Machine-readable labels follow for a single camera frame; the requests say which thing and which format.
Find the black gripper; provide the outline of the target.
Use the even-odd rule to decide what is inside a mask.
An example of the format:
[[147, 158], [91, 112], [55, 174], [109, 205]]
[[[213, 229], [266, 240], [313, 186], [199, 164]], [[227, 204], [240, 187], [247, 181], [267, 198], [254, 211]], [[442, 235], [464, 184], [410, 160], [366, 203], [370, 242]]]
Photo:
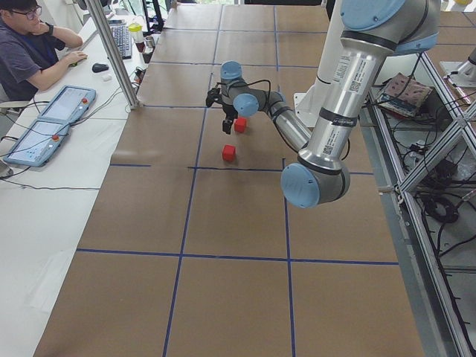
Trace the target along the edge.
[[225, 119], [222, 122], [222, 131], [226, 134], [231, 133], [234, 120], [238, 117], [238, 112], [233, 106], [223, 106], [222, 110], [225, 113]]

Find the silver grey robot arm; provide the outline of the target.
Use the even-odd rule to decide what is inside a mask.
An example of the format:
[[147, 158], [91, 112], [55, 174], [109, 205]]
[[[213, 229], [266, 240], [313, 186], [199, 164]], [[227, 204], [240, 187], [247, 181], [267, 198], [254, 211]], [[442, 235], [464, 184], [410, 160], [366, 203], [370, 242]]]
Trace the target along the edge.
[[287, 201], [313, 208], [340, 199], [349, 189], [350, 174], [341, 153], [355, 127], [364, 100], [387, 57], [416, 54], [436, 44], [440, 23], [439, 1], [338, 1], [327, 44], [334, 46], [335, 66], [315, 120], [308, 129], [283, 96], [270, 89], [253, 89], [242, 78], [238, 62], [220, 68], [220, 81], [208, 92], [207, 106], [219, 103], [225, 112], [224, 132], [239, 116], [256, 112], [269, 116], [278, 132], [297, 151], [297, 162], [285, 167], [280, 186]]

